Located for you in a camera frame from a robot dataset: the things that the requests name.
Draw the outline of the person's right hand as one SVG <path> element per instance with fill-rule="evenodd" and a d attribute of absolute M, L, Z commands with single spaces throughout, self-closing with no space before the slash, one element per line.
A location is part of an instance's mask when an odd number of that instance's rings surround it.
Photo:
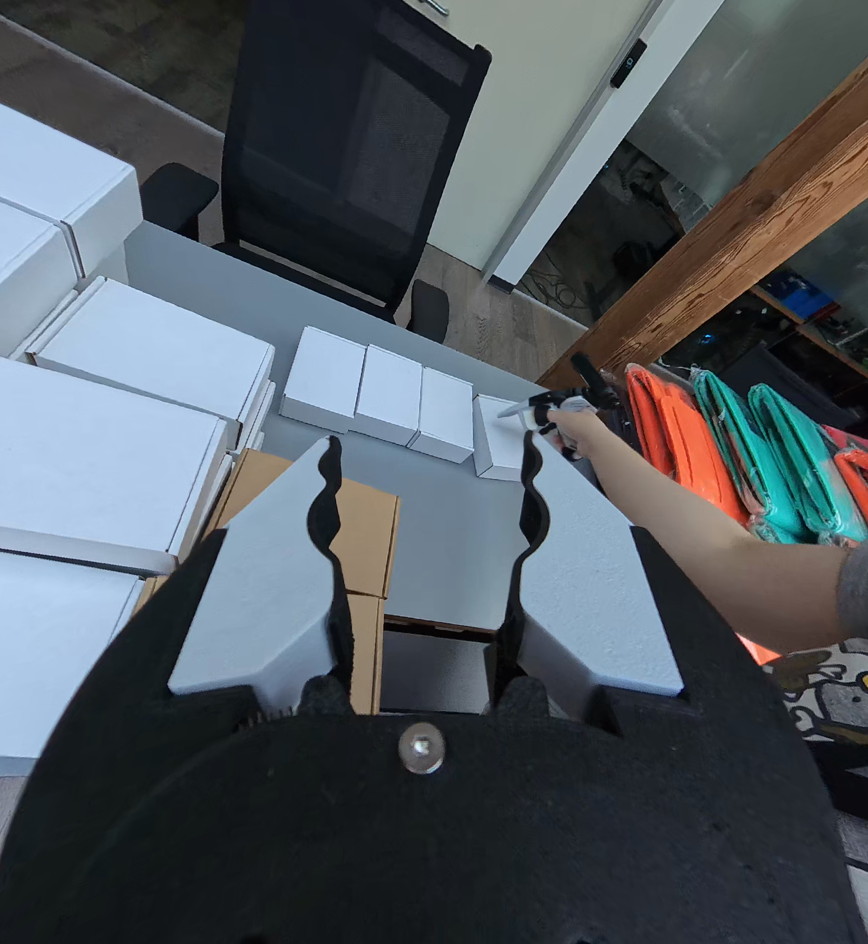
<path fill-rule="evenodd" d="M 548 436 L 562 454 L 591 461 L 604 456 L 607 447 L 622 444 L 593 408 L 555 408 L 547 416 L 554 428 Z"/>

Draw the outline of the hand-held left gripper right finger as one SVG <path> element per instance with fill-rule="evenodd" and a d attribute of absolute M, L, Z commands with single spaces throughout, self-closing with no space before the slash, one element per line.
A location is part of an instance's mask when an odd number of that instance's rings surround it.
<path fill-rule="evenodd" d="M 629 519 L 550 442 L 523 436 L 519 529 L 502 625 L 502 685 L 537 678 L 566 714 L 602 687 L 683 690 Z"/>

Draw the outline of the grey desk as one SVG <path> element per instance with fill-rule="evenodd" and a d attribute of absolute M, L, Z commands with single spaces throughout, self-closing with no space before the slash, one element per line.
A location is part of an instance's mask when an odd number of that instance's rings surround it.
<path fill-rule="evenodd" d="M 522 400 L 585 328 L 517 291 L 506 295 L 466 266 L 428 249 L 421 276 L 456 295 L 447 344 L 437 344 L 150 223 L 125 242 L 131 285 L 275 347 L 275 404 L 264 450 L 298 459 L 326 431 L 288 419 L 278 402 L 302 329 L 373 344 L 472 384 L 475 394 Z M 493 631 L 502 622 L 511 566 L 524 549 L 522 487 L 356 432 L 343 438 L 346 478 L 400 498 L 386 614 Z"/>

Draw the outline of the wooden shelf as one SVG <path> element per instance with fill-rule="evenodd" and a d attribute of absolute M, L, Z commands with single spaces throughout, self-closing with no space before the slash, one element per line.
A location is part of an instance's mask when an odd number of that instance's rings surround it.
<path fill-rule="evenodd" d="M 806 338 L 812 344 L 826 352 L 834 360 L 838 360 L 844 367 L 854 371 L 868 383 L 868 368 L 858 360 L 851 357 L 844 348 L 834 344 L 827 336 L 823 334 L 818 327 L 816 319 L 804 319 L 794 313 L 781 300 L 772 296 L 758 284 L 750 286 L 748 293 L 758 298 L 762 305 L 778 312 L 782 317 L 787 318 L 794 324 L 794 331 L 800 336 Z"/>

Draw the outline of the stack of brown cardboard boxes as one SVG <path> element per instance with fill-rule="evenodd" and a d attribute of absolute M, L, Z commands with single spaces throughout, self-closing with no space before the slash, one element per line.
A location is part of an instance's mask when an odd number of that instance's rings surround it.
<path fill-rule="evenodd" d="M 224 539 L 224 527 L 293 463 L 250 449 L 240 455 L 204 531 L 204 540 L 213 536 L 220 538 L 212 566 Z M 378 711 L 380 703 L 384 604 L 390 591 L 400 499 L 343 478 L 337 506 L 341 528 L 331 548 L 342 564 L 355 644 L 348 699 L 355 714 L 370 715 Z M 189 619 L 188 631 L 193 616 Z M 279 716 L 295 711 L 300 702 L 258 704 L 264 714 Z"/>

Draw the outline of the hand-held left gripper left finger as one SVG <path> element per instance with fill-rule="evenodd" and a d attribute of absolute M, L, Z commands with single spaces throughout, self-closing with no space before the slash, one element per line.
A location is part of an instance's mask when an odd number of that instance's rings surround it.
<path fill-rule="evenodd" d="M 223 529 L 174 669 L 174 695 L 250 687 L 258 702 L 300 702 L 310 679 L 350 697 L 354 636 L 342 564 L 342 443 L 312 445 Z"/>

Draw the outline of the person's right forearm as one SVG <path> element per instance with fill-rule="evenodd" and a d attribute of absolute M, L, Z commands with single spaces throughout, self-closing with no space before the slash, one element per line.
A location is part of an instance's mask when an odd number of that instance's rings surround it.
<path fill-rule="evenodd" d="M 733 631 L 780 654 L 843 642 L 843 549 L 764 542 L 620 441 L 590 460 L 605 494 L 651 534 Z"/>

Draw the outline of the teal bag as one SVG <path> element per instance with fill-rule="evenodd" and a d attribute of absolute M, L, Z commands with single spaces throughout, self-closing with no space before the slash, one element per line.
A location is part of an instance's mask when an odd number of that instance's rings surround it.
<path fill-rule="evenodd" d="M 714 373 L 695 369 L 694 397 L 748 513 L 748 528 L 774 544 L 811 545 L 787 479 L 747 400 Z"/>
<path fill-rule="evenodd" d="M 865 518 L 834 462 L 825 431 L 767 384 L 750 389 L 748 408 L 810 535 L 821 545 L 837 547 L 864 541 Z"/>

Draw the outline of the black office chair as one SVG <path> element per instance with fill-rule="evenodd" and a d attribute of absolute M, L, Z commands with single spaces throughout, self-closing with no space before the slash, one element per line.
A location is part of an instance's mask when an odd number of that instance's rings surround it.
<path fill-rule="evenodd" d="M 394 324 L 492 54 L 406 2 L 260 1 L 247 11 L 220 181 L 167 163 L 145 220 Z"/>

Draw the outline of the wooden beam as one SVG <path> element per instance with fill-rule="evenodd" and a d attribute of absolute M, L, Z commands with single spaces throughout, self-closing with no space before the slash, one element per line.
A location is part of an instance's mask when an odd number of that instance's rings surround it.
<path fill-rule="evenodd" d="M 868 198 L 868 58 L 536 381 L 658 360 Z"/>

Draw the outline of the white mailer box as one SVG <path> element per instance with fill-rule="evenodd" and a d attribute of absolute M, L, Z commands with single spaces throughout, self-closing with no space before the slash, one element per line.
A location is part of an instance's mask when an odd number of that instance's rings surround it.
<path fill-rule="evenodd" d="M 462 464 L 474 452 L 473 385 L 425 366 L 418 429 L 407 447 Z"/>
<path fill-rule="evenodd" d="M 278 411 L 314 427 L 345 434 L 352 427 L 367 347 L 304 327 Z"/>
<path fill-rule="evenodd" d="M 516 403 L 484 394 L 473 400 L 474 466 L 477 478 L 519 481 L 525 427 Z"/>
<path fill-rule="evenodd" d="M 369 345 L 350 430 L 408 446 L 419 427 L 423 371 L 416 360 Z"/>

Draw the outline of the stack of white cardboard boxes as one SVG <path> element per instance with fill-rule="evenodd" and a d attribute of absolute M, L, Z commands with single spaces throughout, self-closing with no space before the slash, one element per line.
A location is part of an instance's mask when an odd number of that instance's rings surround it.
<path fill-rule="evenodd" d="M 128 285 L 135 168 L 0 104 L 0 777 L 261 443 L 275 348 Z"/>

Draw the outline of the cartoon printed cloth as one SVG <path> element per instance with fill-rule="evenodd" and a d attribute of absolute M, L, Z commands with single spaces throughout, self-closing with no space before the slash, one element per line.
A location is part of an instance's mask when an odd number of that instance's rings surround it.
<path fill-rule="evenodd" d="M 868 641 L 763 665 L 840 813 L 868 822 Z"/>

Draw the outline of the black door lock panel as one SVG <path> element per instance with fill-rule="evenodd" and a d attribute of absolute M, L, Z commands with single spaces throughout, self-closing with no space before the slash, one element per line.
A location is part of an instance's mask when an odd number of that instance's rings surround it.
<path fill-rule="evenodd" d="M 611 88 L 618 89 L 623 86 L 646 50 L 647 43 L 642 38 L 637 38 L 612 73 L 609 79 Z"/>

